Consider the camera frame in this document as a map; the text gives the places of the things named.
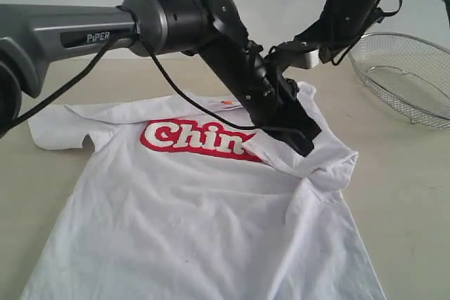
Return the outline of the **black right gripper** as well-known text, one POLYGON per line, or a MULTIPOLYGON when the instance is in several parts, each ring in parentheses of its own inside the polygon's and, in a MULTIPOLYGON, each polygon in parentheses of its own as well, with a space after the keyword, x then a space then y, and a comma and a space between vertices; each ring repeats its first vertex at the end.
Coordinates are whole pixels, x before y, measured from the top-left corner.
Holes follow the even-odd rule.
POLYGON ((317 43, 321 62, 328 63, 364 33, 378 1, 327 0, 319 19, 295 39, 317 43))

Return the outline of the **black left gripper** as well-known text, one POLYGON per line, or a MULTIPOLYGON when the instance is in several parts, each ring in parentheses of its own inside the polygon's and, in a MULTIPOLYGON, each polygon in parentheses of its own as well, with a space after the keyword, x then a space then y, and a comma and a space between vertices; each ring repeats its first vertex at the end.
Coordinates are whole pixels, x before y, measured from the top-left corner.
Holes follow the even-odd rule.
POLYGON ((240 47, 210 43, 200 48, 200 57, 247 110, 258 129, 307 156, 321 127, 298 101, 295 87, 261 57, 261 51, 262 47, 254 44, 240 47))

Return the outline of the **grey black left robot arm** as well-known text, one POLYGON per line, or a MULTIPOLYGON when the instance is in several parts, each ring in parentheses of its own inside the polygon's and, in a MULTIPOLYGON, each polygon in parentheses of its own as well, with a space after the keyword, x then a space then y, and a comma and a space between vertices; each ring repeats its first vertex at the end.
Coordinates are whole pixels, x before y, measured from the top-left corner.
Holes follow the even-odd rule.
POLYGON ((49 65, 127 48, 141 57, 199 55, 250 115, 252 127, 300 155, 314 149, 321 128, 297 99, 277 57, 262 58, 232 0, 124 0, 120 6, 1 6, 1 132, 40 112, 69 81, 28 112, 22 96, 40 95, 49 65))

